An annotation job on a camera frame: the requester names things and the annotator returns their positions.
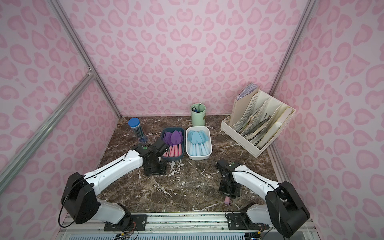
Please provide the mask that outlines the dark teal storage box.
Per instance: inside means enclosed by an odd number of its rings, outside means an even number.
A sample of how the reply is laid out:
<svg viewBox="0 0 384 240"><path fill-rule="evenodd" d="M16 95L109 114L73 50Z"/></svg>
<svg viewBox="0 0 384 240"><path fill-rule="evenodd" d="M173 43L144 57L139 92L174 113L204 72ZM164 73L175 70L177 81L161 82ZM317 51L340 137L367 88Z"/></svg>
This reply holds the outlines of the dark teal storage box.
<svg viewBox="0 0 384 240"><path fill-rule="evenodd" d="M166 162L180 161L185 153L186 132L180 127L165 128L162 131L161 139L169 149L161 157Z"/></svg>

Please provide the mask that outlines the white storage box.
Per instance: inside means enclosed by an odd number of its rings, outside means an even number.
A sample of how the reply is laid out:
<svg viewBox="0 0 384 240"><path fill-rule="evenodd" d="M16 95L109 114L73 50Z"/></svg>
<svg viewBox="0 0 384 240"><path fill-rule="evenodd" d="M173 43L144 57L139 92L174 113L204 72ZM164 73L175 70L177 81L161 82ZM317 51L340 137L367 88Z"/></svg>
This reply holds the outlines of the white storage box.
<svg viewBox="0 0 384 240"><path fill-rule="evenodd" d="M207 160L213 151L210 130L204 126L186 131L187 155L191 160Z"/></svg>

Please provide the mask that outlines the square purple shovel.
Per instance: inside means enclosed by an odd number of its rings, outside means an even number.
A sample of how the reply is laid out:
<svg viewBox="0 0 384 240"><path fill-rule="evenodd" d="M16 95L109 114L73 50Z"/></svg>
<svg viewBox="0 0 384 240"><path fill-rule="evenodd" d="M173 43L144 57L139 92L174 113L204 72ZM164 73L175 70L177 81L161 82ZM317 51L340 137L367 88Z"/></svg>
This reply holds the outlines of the square purple shovel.
<svg viewBox="0 0 384 240"><path fill-rule="evenodd" d="M174 155L175 155L175 150L174 150L174 146L171 146L170 148L169 148L169 158L173 158L174 157Z"/></svg>

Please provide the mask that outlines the round purple shovel pink handle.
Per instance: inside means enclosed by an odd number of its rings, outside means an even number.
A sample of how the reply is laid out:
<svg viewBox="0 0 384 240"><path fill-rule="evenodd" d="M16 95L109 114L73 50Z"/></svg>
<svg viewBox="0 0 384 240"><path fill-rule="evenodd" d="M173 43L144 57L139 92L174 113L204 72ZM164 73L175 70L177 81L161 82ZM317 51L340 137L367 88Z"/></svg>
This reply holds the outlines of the round purple shovel pink handle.
<svg viewBox="0 0 384 240"><path fill-rule="evenodd" d="M172 133L170 132L165 132L164 134L164 137L163 137L163 141L167 144L168 146L168 150L163 154L164 157L168 157L170 152L171 152L171 149L172 149L172 143L171 143L171 135Z"/></svg>

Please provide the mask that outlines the pointed purple shovel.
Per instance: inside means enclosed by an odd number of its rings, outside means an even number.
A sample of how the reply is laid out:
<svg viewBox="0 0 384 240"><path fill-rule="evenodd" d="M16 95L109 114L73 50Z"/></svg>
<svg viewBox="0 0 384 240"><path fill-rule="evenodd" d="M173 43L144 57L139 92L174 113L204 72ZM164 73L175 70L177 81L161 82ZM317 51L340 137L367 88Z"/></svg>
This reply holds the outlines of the pointed purple shovel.
<svg viewBox="0 0 384 240"><path fill-rule="evenodd" d="M173 133L171 135L171 143L172 143L172 146L175 147L174 148L174 150L175 150L174 157L179 157L179 155L178 155L179 139L180 139L179 131L173 131Z"/></svg>

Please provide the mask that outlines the blue shovel angled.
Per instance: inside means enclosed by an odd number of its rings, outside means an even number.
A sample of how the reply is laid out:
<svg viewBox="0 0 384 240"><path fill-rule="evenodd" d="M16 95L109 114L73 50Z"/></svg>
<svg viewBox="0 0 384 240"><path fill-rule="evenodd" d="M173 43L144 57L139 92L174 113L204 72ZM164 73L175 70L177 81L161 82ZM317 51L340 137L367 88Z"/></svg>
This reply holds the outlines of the blue shovel angled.
<svg viewBox="0 0 384 240"><path fill-rule="evenodd" d="M197 157L200 157L201 152L201 143L203 142L202 137L199 132L194 131L192 136L192 143L197 145Z"/></svg>

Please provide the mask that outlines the blue shovel vertical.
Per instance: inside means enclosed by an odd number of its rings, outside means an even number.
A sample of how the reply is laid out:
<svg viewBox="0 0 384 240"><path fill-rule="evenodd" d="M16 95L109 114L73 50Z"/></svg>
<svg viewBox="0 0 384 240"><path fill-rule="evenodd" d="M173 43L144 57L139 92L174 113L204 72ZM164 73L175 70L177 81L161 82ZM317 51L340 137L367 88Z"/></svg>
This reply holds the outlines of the blue shovel vertical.
<svg viewBox="0 0 384 240"><path fill-rule="evenodd" d="M204 139L203 144L205 146L205 150L207 155L211 154L211 147L210 147L210 138L204 131L200 131L200 134L202 136L202 139Z"/></svg>

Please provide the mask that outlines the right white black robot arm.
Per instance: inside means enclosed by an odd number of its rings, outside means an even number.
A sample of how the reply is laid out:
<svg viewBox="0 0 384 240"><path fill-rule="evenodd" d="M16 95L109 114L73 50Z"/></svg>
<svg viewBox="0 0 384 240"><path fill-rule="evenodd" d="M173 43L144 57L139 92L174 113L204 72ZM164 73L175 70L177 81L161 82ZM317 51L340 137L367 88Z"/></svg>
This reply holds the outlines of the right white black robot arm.
<svg viewBox="0 0 384 240"><path fill-rule="evenodd" d="M307 207L290 182L269 180L246 165L224 159L216 162L216 168L222 176L219 191L225 196L226 205L240 196L241 186L261 197L267 205L262 212L255 203L248 204L240 214L229 214L230 224L238 221L244 229L273 226L284 239L289 239L310 219Z"/></svg>

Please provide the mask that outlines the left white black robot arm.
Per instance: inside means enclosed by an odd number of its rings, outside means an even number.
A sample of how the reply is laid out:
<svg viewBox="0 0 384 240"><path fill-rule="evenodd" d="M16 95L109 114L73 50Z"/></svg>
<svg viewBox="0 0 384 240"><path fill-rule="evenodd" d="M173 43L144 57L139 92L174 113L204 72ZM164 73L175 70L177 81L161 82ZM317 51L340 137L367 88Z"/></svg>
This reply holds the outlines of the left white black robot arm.
<svg viewBox="0 0 384 240"><path fill-rule="evenodd" d="M138 144L99 169L83 175L71 174L61 199L62 208L78 225L98 220L114 228L128 229L133 225L129 210L121 204L102 201L98 195L116 180L141 167L146 175L164 175L165 162L161 157L168 148L161 139L152 145Z"/></svg>

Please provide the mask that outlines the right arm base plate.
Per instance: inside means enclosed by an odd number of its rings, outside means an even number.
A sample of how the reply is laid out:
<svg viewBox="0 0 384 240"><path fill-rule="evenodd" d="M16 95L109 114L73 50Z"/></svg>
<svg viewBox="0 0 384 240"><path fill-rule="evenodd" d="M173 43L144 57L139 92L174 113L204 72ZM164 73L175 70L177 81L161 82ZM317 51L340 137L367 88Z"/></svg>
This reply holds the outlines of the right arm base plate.
<svg viewBox="0 0 384 240"><path fill-rule="evenodd" d="M228 222L229 230L269 230L270 226L263 223L253 223L245 214L226 212L225 217Z"/></svg>

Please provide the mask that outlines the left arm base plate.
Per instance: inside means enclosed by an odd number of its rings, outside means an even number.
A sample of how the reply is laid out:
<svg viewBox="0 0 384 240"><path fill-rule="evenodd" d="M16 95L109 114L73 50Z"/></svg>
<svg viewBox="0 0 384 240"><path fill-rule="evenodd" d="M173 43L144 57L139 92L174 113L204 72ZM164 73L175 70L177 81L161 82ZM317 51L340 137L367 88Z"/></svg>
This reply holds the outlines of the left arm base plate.
<svg viewBox="0 0 384 240"><path fill-rule="evenodd" d="M117 224L105 223L104 232L131 232L144 231L147 224L148 215L133 214L124 216Z"/></svg>

